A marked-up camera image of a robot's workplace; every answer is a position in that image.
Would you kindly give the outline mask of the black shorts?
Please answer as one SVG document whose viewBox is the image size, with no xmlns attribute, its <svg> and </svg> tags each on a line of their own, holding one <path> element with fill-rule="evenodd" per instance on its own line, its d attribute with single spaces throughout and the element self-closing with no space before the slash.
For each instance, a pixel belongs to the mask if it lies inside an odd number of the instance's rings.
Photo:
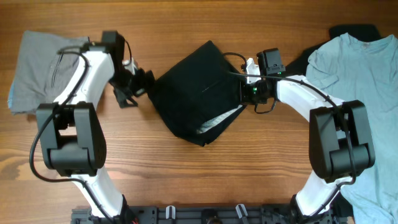
<svg viewBox="0 0 398 224">
<path fill-rule="evenodd" d="M 204 146 L 245 109 L 235 72 L 209 40 L 159 77 L 147 94 L 176 137 Z"/>
</svg>

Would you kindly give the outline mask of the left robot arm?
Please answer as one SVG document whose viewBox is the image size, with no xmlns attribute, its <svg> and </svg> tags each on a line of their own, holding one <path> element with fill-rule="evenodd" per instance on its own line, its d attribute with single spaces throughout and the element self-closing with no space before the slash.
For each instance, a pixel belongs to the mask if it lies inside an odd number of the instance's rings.
<svg viewBox="0 0 398 224">
<path fill-rule="evenodd" d="M 88 220 L 93 223 L 137 222 L 105 168 L 106 140 L 96 114 L 107 84 L 120 108 L 137 107 L 135 98 L 153 84 L 152 72 L 124 58 L 129 49 L 125 41 L 84 44 L 75 52 L 78 66 L 66 87 L 36 112 L 38 133 L 29 155 L 32 173 L 46 182 L 73 182 L 90 204 Z"/>
</svg>

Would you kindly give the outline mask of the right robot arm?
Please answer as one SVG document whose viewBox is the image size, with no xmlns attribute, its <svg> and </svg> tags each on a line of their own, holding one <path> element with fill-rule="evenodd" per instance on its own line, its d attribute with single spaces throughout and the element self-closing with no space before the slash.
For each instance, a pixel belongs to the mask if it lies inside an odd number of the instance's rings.
<svg viewBox="0 0 398 224">
<path fill-rule="evenodd" d="M 340 190 L 353 185 L 376 160 L 368 113 L 359 100 L 326 94 L 303 75 L 245 75 L 240 96 L 244 104 L 284 103 L 309 123 L 308 156 L 312 172 L 292 197 L 291 223 L 309 223 L 330 211 Z"/>
</svg>

